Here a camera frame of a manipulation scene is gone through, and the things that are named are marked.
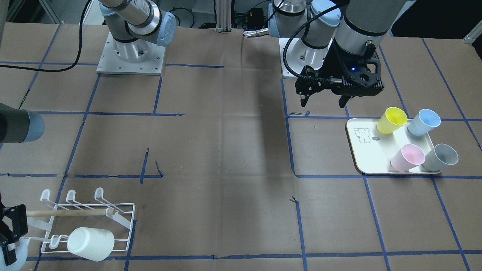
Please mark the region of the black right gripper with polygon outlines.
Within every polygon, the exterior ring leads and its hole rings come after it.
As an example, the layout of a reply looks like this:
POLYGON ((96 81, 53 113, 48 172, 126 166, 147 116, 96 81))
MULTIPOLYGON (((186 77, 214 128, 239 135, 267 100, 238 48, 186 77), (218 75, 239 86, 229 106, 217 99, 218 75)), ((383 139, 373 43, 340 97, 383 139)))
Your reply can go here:
POLYGON ((24 204, 1 209, 1 251, 6 266, 12 266, 17 262, 15 247, 9 248, 8 246, 19 242, 20 238, 26 235, 28 231, 26 206, 24 204), (3 221, 5 217, 10 218, 12 229, 3 221))

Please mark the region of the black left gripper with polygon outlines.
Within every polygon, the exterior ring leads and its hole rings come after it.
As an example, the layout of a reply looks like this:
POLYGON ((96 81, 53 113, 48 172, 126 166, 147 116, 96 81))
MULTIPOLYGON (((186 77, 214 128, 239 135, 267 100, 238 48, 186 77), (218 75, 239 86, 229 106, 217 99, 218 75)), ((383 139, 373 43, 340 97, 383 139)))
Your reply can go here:
POLYGON ((300 105, 325 89, 341 96, 339 107, 344 108, 354 97, 376 96, 384 90, 380 74, 380 60, 372 41, 363 45, 362 55, 345 52, 336 42, 328 50, 323 65, 315 69, 303 67, 295 83, 300 105))

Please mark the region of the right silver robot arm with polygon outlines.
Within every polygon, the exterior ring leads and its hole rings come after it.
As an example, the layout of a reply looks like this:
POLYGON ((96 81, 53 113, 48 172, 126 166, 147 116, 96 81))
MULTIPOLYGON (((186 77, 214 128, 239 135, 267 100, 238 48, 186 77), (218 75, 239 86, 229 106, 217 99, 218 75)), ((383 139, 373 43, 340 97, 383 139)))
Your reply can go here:
POLYGON ((100 77, 88 65, 64 73, 42 73, 37 68, 43 65, 42 60, 47 58, 61 30, 70 29, 74 38, 79 37, 78 22, 74 25, 12 23, 3 35, 4 51, 24 50, 21 57, 11 57, 11 60, 31 60, 26 56, 27 46, 31 45, 38 63, 31 64, 31 71, 1 68, 1 103, 14 109, 21 107, 33 96, 31 88, 39 76, 69 79, 69 87, 74 86, 76 80, 81 88, 71 92, 72 109, 65 106, 56 114, 44 109, 42 119, 47 128, 40 140, 1 145, 1 193, 8 206, 26 204, 34 210, 46 210, 48 207, 38 201, 40 188, 63 189, 67 180, 62 170, 69 169, 74 159, 100 77))

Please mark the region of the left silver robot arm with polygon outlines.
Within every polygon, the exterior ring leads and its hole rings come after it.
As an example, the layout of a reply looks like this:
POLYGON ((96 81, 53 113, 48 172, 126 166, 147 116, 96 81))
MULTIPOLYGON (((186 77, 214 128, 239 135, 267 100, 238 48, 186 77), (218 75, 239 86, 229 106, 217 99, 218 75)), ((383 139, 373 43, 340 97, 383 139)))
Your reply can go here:
POLYGON ((287 38, 282 63, 296 77, 300 105, 325 89, 339 95, 344 108, 354 97, 384 90, 376 52, 405 4, 404 0, 273 0, 268 6, 270 36, 287 38), (295 71, 289 46, 298 39, 305 48, 327 51, 323 60, 303 60, 295 71))

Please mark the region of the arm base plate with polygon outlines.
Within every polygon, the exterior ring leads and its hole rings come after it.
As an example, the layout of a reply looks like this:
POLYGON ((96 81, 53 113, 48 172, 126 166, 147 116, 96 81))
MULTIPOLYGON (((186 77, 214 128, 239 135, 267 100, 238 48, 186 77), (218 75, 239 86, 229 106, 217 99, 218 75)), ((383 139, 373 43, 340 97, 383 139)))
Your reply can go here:
POLYGON ((109 33, 96 71, 108 75, 162 75, 165 50, 143 40, 121 43, 109 33))
MULTIPOLYGON (((283 61, 284 47, 288 41, 288 38, 279 38, 279 55, 281 58, 282 76, 284 79, 296 79, 289 70, 285 67, 283 61)), ((299 38, 294 38, 290 43, 287 50, 286 60, 289 67, 296 73, 300 74, 303 67, 309 65, 314 69, 319 69, 324 62, 324 59, 328 53, 329 46, 331 46, 333 38, 326 48, 323 49, 313 49, 301 41, 299 38)))

